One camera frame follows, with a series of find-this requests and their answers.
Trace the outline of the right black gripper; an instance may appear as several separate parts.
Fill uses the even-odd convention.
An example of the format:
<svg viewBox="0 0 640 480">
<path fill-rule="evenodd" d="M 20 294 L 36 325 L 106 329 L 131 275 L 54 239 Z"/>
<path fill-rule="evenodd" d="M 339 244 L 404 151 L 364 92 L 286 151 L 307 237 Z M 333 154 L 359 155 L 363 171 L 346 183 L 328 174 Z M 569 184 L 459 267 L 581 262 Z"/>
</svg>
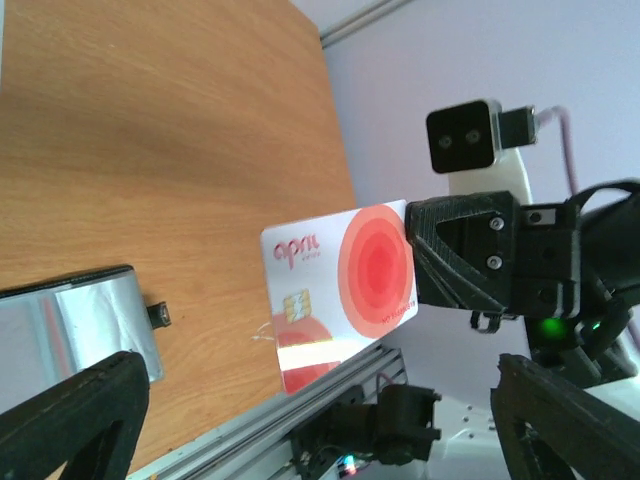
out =
<svg viewBox="0 0 640 480">
<path fill-rule="evenodd" d="M 504 311 L 513 273 L 514 314 L 537 319 L 576 316 L 581 296 L 578 206 L 529 205 L 518 220 L 519 211 L 519 202 L 508 191 L 408 203 L 405 231 L 419 302 Z"/>
</svg>

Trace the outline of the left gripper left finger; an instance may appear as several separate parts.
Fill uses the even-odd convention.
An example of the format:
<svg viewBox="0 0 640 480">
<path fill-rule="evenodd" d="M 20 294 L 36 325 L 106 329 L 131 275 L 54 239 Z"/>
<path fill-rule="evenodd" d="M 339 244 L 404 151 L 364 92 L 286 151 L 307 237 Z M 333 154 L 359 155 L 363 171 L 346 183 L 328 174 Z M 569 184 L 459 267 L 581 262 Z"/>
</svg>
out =
<svg viewBox="0 0 640 480">
<path fill-rule="evenodd" d="M 143 357 L 117 352 L 1 415 L 1 477 L 124 479 L 149 406 Z"/>
</svg>

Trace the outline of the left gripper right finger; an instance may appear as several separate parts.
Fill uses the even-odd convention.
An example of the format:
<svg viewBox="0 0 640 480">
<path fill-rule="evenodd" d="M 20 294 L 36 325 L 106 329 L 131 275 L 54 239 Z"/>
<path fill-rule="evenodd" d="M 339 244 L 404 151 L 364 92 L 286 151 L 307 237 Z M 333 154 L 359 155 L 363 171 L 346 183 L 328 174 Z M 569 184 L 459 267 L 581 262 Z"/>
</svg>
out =
<svg viewBox="0 0 640 480">
<path fill-rule="evenodd" d="M 493 419 L 513 479 L 637 479 L 639 422 L 521 355 L 502 354 Z"/>
</svg>

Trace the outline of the black card holder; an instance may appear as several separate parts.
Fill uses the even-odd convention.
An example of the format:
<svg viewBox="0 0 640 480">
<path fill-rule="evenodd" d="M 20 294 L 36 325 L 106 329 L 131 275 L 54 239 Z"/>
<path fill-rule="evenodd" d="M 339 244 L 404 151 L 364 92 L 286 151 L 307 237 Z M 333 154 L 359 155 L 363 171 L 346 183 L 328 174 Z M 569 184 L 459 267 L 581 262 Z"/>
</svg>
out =
<svg viewBox="0 0 640 480">
<path fill-rule="evenodd" d="M 131 265 L 3 289 L 1 319 L 31 327 L 43 363 L 62 379 L 120 351 L 142 356 L 150 382 L 165 377 L 154 331 L 171 325 L 169 309 L 147 303 Z"/>
</svg>

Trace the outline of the white card red circle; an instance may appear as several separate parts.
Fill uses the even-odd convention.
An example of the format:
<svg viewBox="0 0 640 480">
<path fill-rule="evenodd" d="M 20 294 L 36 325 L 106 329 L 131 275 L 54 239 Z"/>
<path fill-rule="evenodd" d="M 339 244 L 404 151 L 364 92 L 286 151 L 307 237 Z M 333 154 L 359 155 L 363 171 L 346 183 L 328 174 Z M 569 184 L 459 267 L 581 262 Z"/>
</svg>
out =
<svg viewBox="0 0 640 480">
<path fill-rule="evenodd" d="M 417 314 L 406 207 L 396 200 L 262 231 L 286 393 L 319 380 Z"/>
</svg>

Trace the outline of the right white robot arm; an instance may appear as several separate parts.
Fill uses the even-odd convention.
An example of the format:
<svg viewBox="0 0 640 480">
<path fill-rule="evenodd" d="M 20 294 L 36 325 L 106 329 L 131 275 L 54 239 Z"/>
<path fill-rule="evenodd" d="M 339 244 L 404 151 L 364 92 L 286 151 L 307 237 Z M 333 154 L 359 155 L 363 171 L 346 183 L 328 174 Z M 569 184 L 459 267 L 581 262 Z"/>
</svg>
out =
<svg viewBox="0 0 640 480">
<path fill-rule="evenodd" d="M 491 410 L 514 479 L 635 479 L 639 423 L 591 389 L 627 379 L 616 342 L 639 303 L 639 184 L 587 209 L 595 189 L 523 205 L 507 191 L 405 211 L 418 300 L 497 332 L 522 319 L 530 353 L 504 354 Z"/>
</svg>

